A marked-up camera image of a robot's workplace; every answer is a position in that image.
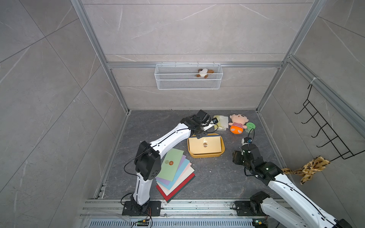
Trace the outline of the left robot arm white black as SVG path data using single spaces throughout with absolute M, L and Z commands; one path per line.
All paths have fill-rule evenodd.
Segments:
M 147 205 L 152 181 L 161 171 L 161 159 L 166 153 L 190 136 L 195 135 L 199 139 L 206 136 L 207 131 L 217 123 L 216 118 L 211 118 L 200 110 L 195 115 L 183 118 L 175 128 L 159 139 L 141 142 L 134 160 L 137 182 L 131 201 L 139 207 Z

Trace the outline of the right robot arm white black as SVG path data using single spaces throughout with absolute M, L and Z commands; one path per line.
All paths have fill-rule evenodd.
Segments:
M 248 176 L 262 181 L 281 196 L 293 211 L 280 206 L 267 193 L 261 191 L 251 196 L 248 204 L 234 202 L 237 214 L 250 211 L 254 216 L 269 216 L 286 228 L 350 228 L 345 219 L 336 219 L 321 209 L 307 197 L 287 175 L 274 163 L 265 162 L 258 147 L 253 143 L 244 143 L 239 151 L 234 151 L 232 161 L 244 167 Z

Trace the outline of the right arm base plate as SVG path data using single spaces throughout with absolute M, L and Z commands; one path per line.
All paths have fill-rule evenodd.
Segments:
M 237 212 L 238 216 L 256 216 L 258 211 L 255 203 L 251 201 L 235 201 L 232 209 Z

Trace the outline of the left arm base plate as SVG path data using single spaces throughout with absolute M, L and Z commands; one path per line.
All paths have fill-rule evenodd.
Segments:
M 123 216 L 160 216 L 161 201 L 148 201 L 144 205 L 138 205 L 135 201 L 126 201 L 123 206 Z

